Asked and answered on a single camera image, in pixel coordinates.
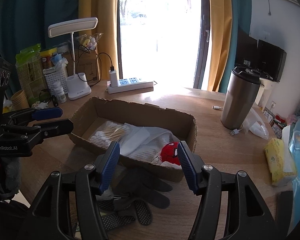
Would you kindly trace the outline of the green snack bag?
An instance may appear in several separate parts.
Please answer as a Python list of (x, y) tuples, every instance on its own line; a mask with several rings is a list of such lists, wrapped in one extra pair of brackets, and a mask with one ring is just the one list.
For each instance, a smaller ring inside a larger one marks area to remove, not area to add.
[(21, 50), (15, 56), (18, 79), (30, 106), (39, 101), (40, 92), (47, 89), (40, 50), (38, 43)]

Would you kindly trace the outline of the white desk lamp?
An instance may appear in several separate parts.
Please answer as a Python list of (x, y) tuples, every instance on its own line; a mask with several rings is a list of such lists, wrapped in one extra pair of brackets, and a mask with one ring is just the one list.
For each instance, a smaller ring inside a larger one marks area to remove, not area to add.
[(77, 100), (91, 93), (85, 73), (76, 73), (76, 58), (74, 46), (74, 33), (85, 30), (93, 30), (98, 24), (96, 17), (79, 18), (76, 20), (64, 21), (52, 24), (47, 29), (49, 38), (70, 34), (71, 40), (71, 58), (73, 65), (73, 74), (66, 78), (68, 98)]

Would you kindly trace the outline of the white usb charger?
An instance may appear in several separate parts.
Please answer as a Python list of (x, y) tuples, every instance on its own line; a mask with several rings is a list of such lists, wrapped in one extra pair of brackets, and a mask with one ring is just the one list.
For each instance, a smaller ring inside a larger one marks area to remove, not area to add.
[(117, 73), (116, 73), (114, 66), (110, 67), (109, 76), (110, 76), (110, 86), (118, 87)]

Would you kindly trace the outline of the yellow tissue pack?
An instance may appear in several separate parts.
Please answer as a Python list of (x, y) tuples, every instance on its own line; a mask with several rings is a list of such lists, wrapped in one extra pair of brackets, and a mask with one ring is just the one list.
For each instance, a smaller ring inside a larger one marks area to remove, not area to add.
[(282, 139), (271, 138), (264, 147), (271, 184), (283, 187), (293, 181), (298, 172), (288, 146)]

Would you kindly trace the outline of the white textured cloth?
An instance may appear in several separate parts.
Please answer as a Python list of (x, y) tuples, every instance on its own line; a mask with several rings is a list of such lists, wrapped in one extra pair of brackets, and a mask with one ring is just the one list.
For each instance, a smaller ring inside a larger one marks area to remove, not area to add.
[(160, 152), (165, 145), (180, 141), (170, 130), (128, 123), (124, 125), (129, 126), (130, 131), (119, 140), (121, 156), (159, 166), (173, 166), (164, 164), (160, 159)]

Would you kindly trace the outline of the steel travel mug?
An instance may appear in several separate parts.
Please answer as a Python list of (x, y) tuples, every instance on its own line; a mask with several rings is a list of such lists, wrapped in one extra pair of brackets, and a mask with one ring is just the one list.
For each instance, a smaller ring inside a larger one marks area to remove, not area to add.
[(260, 74), (237, 66), (230, 74), (221, 122), (228, 129), (240, 128), (247, 117), (260, 88)]

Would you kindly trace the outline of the black knit glove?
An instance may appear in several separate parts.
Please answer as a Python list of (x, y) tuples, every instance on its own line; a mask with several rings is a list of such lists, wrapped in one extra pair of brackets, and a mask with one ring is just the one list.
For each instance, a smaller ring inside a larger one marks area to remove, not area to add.
[(166, 209), (170, 205), (168, 197), (161, 194), (170, 192), (173, 187), (142, 167), (128, 169), (114, 188), (114, 194), (131, 199), (141, 198), (147, 203)]

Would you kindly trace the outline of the black dotted glove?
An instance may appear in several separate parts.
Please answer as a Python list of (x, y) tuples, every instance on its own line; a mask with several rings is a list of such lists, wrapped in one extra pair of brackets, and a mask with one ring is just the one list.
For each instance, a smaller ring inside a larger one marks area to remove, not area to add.
[(111, 199), (97, 203), (106, 232), (122, 228), (138, 221), (143, 226), (152, 223), (152, 212), (142, 199)]

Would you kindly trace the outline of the cardboard paper cup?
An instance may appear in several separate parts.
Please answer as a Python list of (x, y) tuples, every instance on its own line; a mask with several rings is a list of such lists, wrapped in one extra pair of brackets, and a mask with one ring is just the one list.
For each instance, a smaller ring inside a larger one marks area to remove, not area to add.
[(24, 90), (20, 90), (11, 96), (11, 102), (15, 110), (27, 109), (29, 108), (29, 103), (27, 101), (26, 94)]

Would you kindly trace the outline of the red spiderman plush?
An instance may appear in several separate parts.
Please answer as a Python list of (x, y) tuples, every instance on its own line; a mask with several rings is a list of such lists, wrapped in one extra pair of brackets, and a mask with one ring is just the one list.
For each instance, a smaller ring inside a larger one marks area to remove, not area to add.
[(178, 142), (170, 142), (165, 145), (160, 152), (160, 159), (162, 162), (180, 165), (178, 158)]

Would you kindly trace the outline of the teal curtain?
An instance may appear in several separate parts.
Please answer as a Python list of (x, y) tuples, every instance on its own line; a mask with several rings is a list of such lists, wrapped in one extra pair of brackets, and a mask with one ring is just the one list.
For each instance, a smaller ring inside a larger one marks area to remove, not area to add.
[(68, 40), (49, 38), (50, 25), (78, 18), (79, 0), (0, 0), (0, 52), (11, 64), (23, 49), (40, 44), (49, 49)]

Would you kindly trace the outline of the brown cardboard box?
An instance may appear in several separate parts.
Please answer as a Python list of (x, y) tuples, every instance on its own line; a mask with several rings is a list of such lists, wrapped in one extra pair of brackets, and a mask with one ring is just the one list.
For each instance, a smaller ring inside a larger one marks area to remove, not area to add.
[(105, 152), (112, 141), (120, 145), (119, 163), (141, 166), (162, 179), (180, 182), (181, 166), (164, 160), (164, 146), (185, 141), (194, 151), (197, 125), (194, 116), (149, 104), (90, 98), (70, 119), (74, 144), (94, 155)]

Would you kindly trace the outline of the white perforated basket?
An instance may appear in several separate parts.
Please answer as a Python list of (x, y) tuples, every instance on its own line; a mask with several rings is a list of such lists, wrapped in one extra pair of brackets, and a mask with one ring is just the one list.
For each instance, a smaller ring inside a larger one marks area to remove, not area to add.
[(66, 67), (63, 67), (60, 71), (50, 73), (50, 74), (44, 74), (47, 87), (50, 90), (51, 94), (55, 94), (55, 87), (54, 83), (59, 81), (64, 89), (65, 94), (68, 93), (67, 86), (66, 86), (66, 78), (68, 77), (68, 71)]

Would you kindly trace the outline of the black monitor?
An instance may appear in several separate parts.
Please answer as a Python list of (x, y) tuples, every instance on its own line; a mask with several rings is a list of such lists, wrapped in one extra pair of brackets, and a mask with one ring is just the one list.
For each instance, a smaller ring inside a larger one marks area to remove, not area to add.
[(280, 82), (287, 53), (278, 46), (250, 37), (242, 29), (237, 33), (235, 66), (249, 67), (260, 77)]

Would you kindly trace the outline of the yellow curtain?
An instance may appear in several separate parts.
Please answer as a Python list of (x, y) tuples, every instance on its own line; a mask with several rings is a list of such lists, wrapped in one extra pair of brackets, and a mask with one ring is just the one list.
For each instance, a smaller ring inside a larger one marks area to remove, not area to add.
[(97, 51), (103, 53), (102, 75), (103, 80), (109, 80), (109, 70), (112, 64), (118, 72), (117, 52), (117, 6), (118, 0), (79, 0), (79, 18), (96, 17), (98, 24), (94, 31), (102, 33), (103, 36), (98, 43)]

